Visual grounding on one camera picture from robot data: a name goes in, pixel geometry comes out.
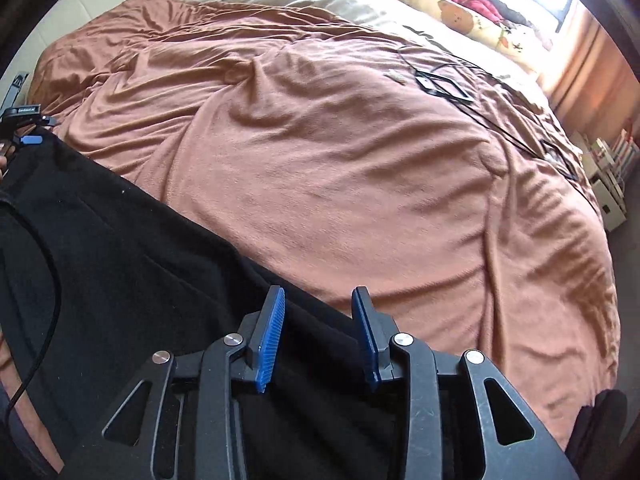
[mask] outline black trousers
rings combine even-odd
[[[273,382],[240,399],[250,477],[386,478],[394,417],[366,389],[348,317],[51,134],[17,153],[0,189],[62,278],[58,328],[28,393],[63,459],[153,352],[204,350],[277,284],[287,313]],[[0,212],[0,326],[23,376],[52,304],[44,258]]]

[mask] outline bed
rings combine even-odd
[[[416,69],[472,103],[426,93]],[[422,12],[126,0],[43,51],[28,102],[336,309],[366,284],[432,348],[481,349],[562,447],[615,384],[616,291],[579,150],[516,64]]]

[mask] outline cartoon bear print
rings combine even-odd
[[[440,0],[438,2],[442,15],[440,21],[465,36],[474,30],[474,17],[464,7],[460,7],[453,2]]]

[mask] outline brown curtain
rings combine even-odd
[[[551,54],[538,83],[567,134],[615,139],[625,121],[640,112],[640,83],[580,2],[575,1]]]

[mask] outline floor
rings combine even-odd
[[[640,412],[640,168],[626,184],[625,203],[627,220],[609,235],[609,249],[622,327],[616,387],[628,399],[628,430]]]

